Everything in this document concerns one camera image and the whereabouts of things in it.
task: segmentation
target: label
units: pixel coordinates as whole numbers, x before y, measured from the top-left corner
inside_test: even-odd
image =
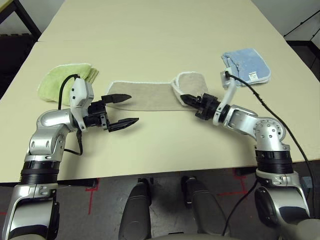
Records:
[[[257,72],[254,71],[254,72],[249,73],[249,79],[250,79],[251,82],[258,81],[259,78],[258,78]]]

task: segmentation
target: beige towel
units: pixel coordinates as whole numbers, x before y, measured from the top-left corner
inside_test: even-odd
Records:
[[[107,94],[128,94],[132,98],[108,106],[131,111],[194,111],[180,99],[182,94],[200,96],[208,92],[205,78],[197,72],[182,72],[172,82],[114,81]]]

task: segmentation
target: folded towel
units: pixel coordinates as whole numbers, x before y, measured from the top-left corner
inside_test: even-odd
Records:
[[[98,70],[92,68],[92,65],[88,63],[71,63],[56,66],[40,83],[37,89],[38,97],[47,102],[58,102],[61,84],[71,74],[78,74],[80,78],[92,84],[98,74]],[[74,81],[70,79],[63,88],[63,105],[70,106],[69,94],[73,84]]]
[[[225,52],[222,59],[226,67],[231,68],[233,75],[248,84],[266,83],[270,80],[270,68],[254,48]]]

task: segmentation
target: black cable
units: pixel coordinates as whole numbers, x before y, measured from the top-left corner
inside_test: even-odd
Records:
[[[76,80],[76,78],[79,78],[78,74],[72,74],[66,77],[66,79],[62,82],[61,87],[60,87],[60,91],[59,91],[59,101],[58,101],[58,110],[61,110],[61,103],[62,103],[62,93],[64,91],[64,87],[66,85],[66,83],[68,82],[68,80],[70,78],[74,78],[74,80]]]
[[[291,132],[290,128],[287,126],[287,124],[279,117],[277,116],[266,104],[265,102],[262,100],[262,98],[259,96],[259,94],[252,88],[252,86],[250,86],[248,83],[246,83],[245,81],[243,81],[242,79],[238,78],[237,76],[231,75],[228,71],[225,71],[225,76],[227,78],[234,78],[235,80],[238,80],[239,82],[241,82],[242,84],[246,85],[251,91],[252,93],[256,96],[256,98],[259,100],[259,102],[262,104],[262,106],[264,106],[264,108],[271,114],[273,115],[288,131],[289,135],[291,136],[292,140],[294,141],[295,145],[298,147],[299,151],[301,152],[305,164],[308,168],[308,171],[310,173],[310,177],[311,177],[311,182],[312,182],[312,208],[313,208],[313,215],[316,218],[317,217],[317,213],[316,213],[316,208],[315,208],[315,203],[316,203],[316,182],[315,182],[315,177],[314,177],[314,173],[310,167],[310,163],[309,160],[305,154],[305,152],[303,151],[303,149],[301,148],[300,144],[298,143],[297,139],[295,138],[294,134]]]
[[[307,194],[306,194],[306,200],[308,200],[308,198],[309,198],[309,193],[310,193],[310,188],[308,188],[308,192],[307,192]]]
[[[312,67],[314,66],[316,60],[317,60],[317,56],[314,57],[313,62],[311,64],[311,66],[309,67],[309,69],[312,69]]]
[[[74,78],[74,80],[76,80],[76,78],[79,78],[79,75],[78,74],[71,74],[71,75],[67,76],[66,79],[62,82],[61,87],[60,87],[60,91],[59,91],[58,110],[61,110],[62,93],[64,91],[64,87],[65,87],[66,83],[68,82],[68,80],[71,78]],[[81,156],[82,153],[84,152],[84,149],[82,146],[82,131],[80,130],[80,128],[78,128],[78,130],[76,131],[76,138],[78,140],[80,152],[76,152],[76,151],[73,151],[73,150],[70,150],[67,148],[65,148],[64,151]]]
[[[78,144],[79,144],[79,149],[80,152],[76,152],[70,149],[65,148],[64,151],[81,156],[84,152],[83,146],[82,146],[82,131],[80,130],[80,128],[78,128],[78,130],[76,131],[76,138],[78,139]]]
[[[319,13],[320,10],[318,10],[316,13],[314,13],[313,15],[311,15],[310,17],[308,17],[306,20],[300,22],[300,24],[298,26],[296,26],[294,29],[292,29],[291,31],[289,31],[287,34],[283,35],[284,37],[286,37],[288,34],[290,34],[291,32],[293,32],[294,30],[296,30],[298,27],[300,27],[302,24],[304,24],[306,21],[308,21],[309,19],[311,19],[314,15],[316,15],[317,13]]]
[[[317,33],[320,31],[320,27],[319,27],[319,29],[315,32],[315,34],[312,34],[312,38],[310,38],[310,40],[309,41],[311,41],[316,35],[317,35]]]
[[[258,180],[255,180],[253,186],[250,188],[250,190],[243,196],[239,199],[239,201],[234,205],[233,209],[231,210],[228,218],[226,219],[225,221],[225,225],[224,225],[224,229],[223,229],[223,232],[221,234],[221,236],[224,236],[226,234],[226,231],[227,231],[227,228],[228,228],[228,224],[229,224],[229,221],[230,221],[230,218],[232,216],[232,214],[234,213],[234,211],[237,209],[238,205],[246,198],[249,196],[249,194],[255,190],[256,186],[258,184]]]

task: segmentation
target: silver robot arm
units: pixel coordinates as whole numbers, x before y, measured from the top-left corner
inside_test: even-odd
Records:
[[[290,146],[283,143],[284,126],[274,118],[259,117],[251,110],[230,106],[225,99],[220,102],[206,93],[198,97],[181,95],[181,99],[198,109],[197,117],[213,119],[216,126],[222,125],[256,140],[256,178],[261,187],[255,191],[255,203],[260,220],[268,227],[278,228],[286,240],[318,239],[320,220],[310,219],[299,175],[293,171]]]
[[[109,132],[134,124],[138,118],[126,118],[116,123],[108,120],[105,104],[129,99],[126,94],[102,96],[92,102],[91,84],[77,78],[70,92],[70,108],[50,110],[36,121],[36,131],[30,139],[19,184],[13,189],[2,231],[2,239],[53,240],[59,229],[58,190],[59,165],[68,133],[77,132],[82,154],[82,132],[88,127],[101,127]]]

